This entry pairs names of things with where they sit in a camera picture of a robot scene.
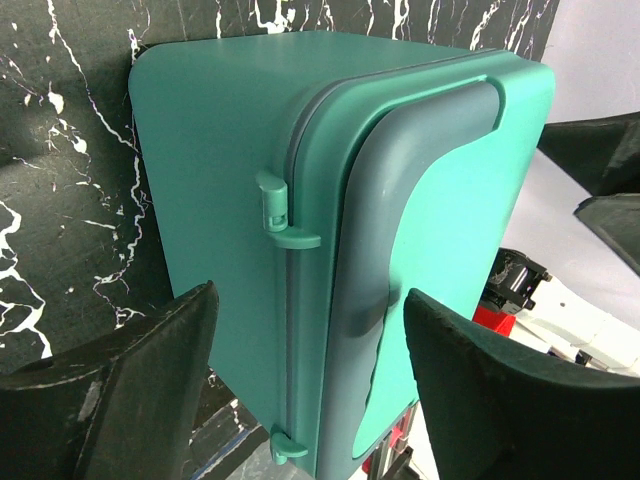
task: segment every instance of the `teal plastic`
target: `teal plastic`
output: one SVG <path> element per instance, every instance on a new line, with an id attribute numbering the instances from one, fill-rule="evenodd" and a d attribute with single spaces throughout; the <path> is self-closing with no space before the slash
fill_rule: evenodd
<path id="1" fill-rule="evenodd" d="M 312 475 L 319 463 L 341 455 L 350 459 L 367 448 L 375 432 L 389 427 L 373 418 L 383 400 L 378 385 L 388 381 L 383 364 L 398 343 L 385 340 L 385 331 L 354 452 L 318 452 L 321 426 L 331 422 L 321 413 L 322 385 L 350 164 L 390 109 L 483 80 L 504 98 L 493 145 L 500 168 L 484 179 L 486 192 L 502 189 L 492 204 L 500 204 L 494 216 L 501 224 L 487 241 L 486 258 L 472 264 L 478 269 L 474 282 L 486 278 L 491 250 L 497 249 L 549 109 L 552 78 L 545 67 L 504 52 L 470 54 L 305 32 L 161 45 L 142 55 L 132 71 L 130 94 L 174 294 L 208 279 L 216 282 L 221 309 L 210 365 L 265 428 L 280 427 L 308 450 L 296 463 Z M 298 119 L 331 86 L 304 129 L 289 178 L 285 159 Z M 505 165 L 511 174 L 502 173 Z M 287 253 L 295 242 L 277 245 L 265 232 L 256 183 L 265 169 L 289 184 L 289 228 L 270 233 L 302 232 L 304 238 L 321 238 L 319 246 Z M 469 181 L 465 174 L 460 185 Z M 281 212 L 282 204 L 267 210 Z M 403 217 L 402 225 L 409 222 Z M 392 269 L 396 257 L 394 249 Z M 477 301 L 479 293 L 469 291 Z M 392 337 L 398 332 L 389 330 Z M 347 478 L 347 470 L 330 480 Z"/>
<path id="2" fill-rule="evenodd" d="M 321 238 L 289 225 L 289 195 L 284 180 L 263 170 L 256 176 L 262 191 L 262 224 L 278 248 L 308 250 L 320 246 Z"/>
<path id="3" fill-rule="evenodd" d="M 278 427 L 271 429 L 270 436 L 271 459 L 276 465 L 284 465 L 290 458 L 304 457 L 309 449 L 291 440 Z"/>
<path id="4" fill-rule="evenodd" d="M 472 267 L 478 268 L 467 273 L 468 280 L 462 280 L 468 281 L 471 285 L 470 287 L 461 286 L 465 291 L 473 292 L 469 302 L 477 302 L 481 292 L 479 285 L 482 285 L 487 278 L 551 105 L 554 88 L 551 71 L 543 65 L 524 61 L 507 52 L 488 52 L 474 57 L 438 63 L 431 68 L 417 69 L 401 77 L 391 73 L 375 79 L 353 81 L 333 93 L 321 105 L 307 127 L 298 151 L 298 156 L 304 158 L 304 163 L 300 163 L 296 169 L 293 221 L 296 225 L 322 236 L 323 246 L 317 251 L 294 256 L 294 263 L 290 267 L 298 287 L 292 292 L 294 298 L 291 304 L 294 307 L 290 314 L 294 318 L 309 319 L 307 322 L 297 324 L 292 334 L 295 391 L 305 392 L 304 395 L 295 397 L 294 411 L 310 412 L 321 408 L 318 397 L 321 396 L 322 385 L 314 380 L 314 365 L 324 364 L 326 352 L 314 349 L 314 345 L 319 338 L 326 335 L 326 325 L 321 319 L 327 318 L 330 314 L 335 259 L 332 256 L 335 243 L 332 245 L 330 242 L 331 239 L 335 242 L 339 233 L 341 192 L 344 191 L 347 180 L 348 162 L 358 151 L 371 125 L 375 125 L 390 109 L 476 81 L 488 81 L 494 84 L 500 92 L 503 103 L 501 121 L 497 125 L 496 132 L 492 134 L 494 140 L 491 143 L 495 148 L 494 162 L 499 163 L 499 168 L 497 165 L 490 165 L 495 170 L 492 170 L 492 174 L 486 178 L 483 192 L 483 195 L 494 198 L 495 210 L 478 212 L 473 208 L 473 201 L 469 201 L 469 216 L 482 213 L 482 218 L 493 216 L 500 220 L 499 228 L 481 235 L 480 238 L 486 241 L 482 247 L 485 249 L 484 255 L 470 262 Z M 332 141 L 325 142 L 323 141 L 325 138 L 331 138 Z M 464 171 L 458 173 L 460 183 L 456 192 L 460 193 L 466 185 L 473 182 L 473 178 Z M 446 211 L 446 204 L 437 202 L 430 208 L 443 208 Z M 440 230 L 441 227 L 438 225 L 434 228 Z M 447 258 L 449 255 L 446 253 L 435 251 L 434 255 L 443 255 L 443 258 Z M 466 255 L 460 258 L 469 260 Z M 305 276 L 304 272 L 314 272 L 314 274 Z M 458 282 L 458 278 L 442 274 L 442 281 L 452 282 L 449 283 L 449 289 L 457 288 L 453 283 L 454 280 Z M 381 350 L 380 353 L 386 356 L 385 351 Z M 406 351 L 401 349 L 398 356 L 401 358 L 405 353 Z M 376 385 L 380 378 L 374 379 L 369 400 L 371 411 L 374 411 L 372 406 L 378 404 L 376 392 L 384 390 L 384 379 L 387 376 L 382 378 L 380 388 Z M 415 398 L 413 387 L 408 387 L 407 390 L 409 394 L 401 402 L 405 406 Z M 317 442 L 320 426 L 326 422 L 331 422 L 331 419 L 323 416 L 320 423 L 315 423 L 311 415 L 297 415 L 294 418 L 291 434 L 298 441 L 313 445 Z M 388 426 L 383 422 L 376 421 L 371 414 L 367 415 L 363 437 L 358 440 L 361 443 L 354 450 L 362 451 L 362 445 L 375 436 L 375 431 L 385 428 Z M 371 445 L 362 456 L 352 462 L 353 470 L 373 448 L 374 445 Z M 307 471 L 313 471 L 312 453 L 313 451 L 309 456 L 297 460 L 296 464 Z M 336 456 L 344 453 L 319 452 L 318 455 L 320 458 L 317 459 L 316 467 L 317 463 L 336 464 Z"/>
<path id="5" fill-rule="evenodd" d="M 290 339 L 286 250 L 264 232 L 256 174 L 284 175 L 296 122 L 328 85 L 467 53 L 304 32 L 159 45 L 132 69 L 129 91 L 174 294 L 216 282 L 209 363 L 265 428 L 285 428 L 291 410 Z M 322 341 L 314 348 L 324 349 Z M 320 383 L 322 364 L 313 371 Z M 304 415 L 317 425 L 319 407 Z"/>
<path id="6" fill-rule="evenodd" d="M 440 158 L 414 189 L 398 229 L 390 267 L 394 283 L 402 287 L 400 298 L 406 298 L 411 288 L 419 288 L 463 317 L 472 318 L 528 164 L 505 164 L 509 157 L 503 155 L 513 146 L 501 147 L 499 136 L 494 132 Z M 496 188 L 496 175 L 502 188 Z M 490 185 L 495 192 L 487 191 Z M 435 225 L 441 225 L 442 230 L 434 232 Z M 417 400 L 400 302 L 385 318 L 378 364 L 353 456 L 362 456 L 395 420 L 396 413 Z"/>
<path id="7" fill-rule="evenodd" d="M 438 158 L 490 133 L 499 111 L 496 88 L 473 82 L 393 109 L 359 149 L 342 202 L 322 403 L 331 420 L 322 422 L 318 477 L 354 467 L 348 455 L 327 462 L 323 452 L 352 451 L 365 414 L 385 307 L 402 301 L 389 265 L 409 197 Z"/>

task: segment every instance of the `black marble backdrop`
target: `black marble backdrop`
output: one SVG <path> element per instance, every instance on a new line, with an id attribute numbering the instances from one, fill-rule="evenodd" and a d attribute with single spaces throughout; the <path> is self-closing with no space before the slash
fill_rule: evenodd
<path id="1" fill-rule="evenodd" d="M 558 1 L 2 1 L 0 373 L 171 297 L 127 96 L 147 46 L 323 29 L 539 60 Z"/>

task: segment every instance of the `teal hinge clip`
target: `teal hinge clip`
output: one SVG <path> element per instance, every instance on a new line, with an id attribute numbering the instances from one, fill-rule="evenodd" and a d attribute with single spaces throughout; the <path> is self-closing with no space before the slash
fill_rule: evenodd
<path id="1" fill-rule="evenodd" d="M 320 246 L 320 236 L 289 225 L 289 194 L 287 184 L 271 172 L 256 175 L 262 190 L 263 227 L 273 238 L 276 247 L 288 250 L 307 250 Z"/>
<path id="2" fill-rule="evenodd" d="M 276 465 L 284 465 L 290 458 L 304 457 L 309 449 L 291 440 L 278 426 L 271 428 L 271 458 Z"/>

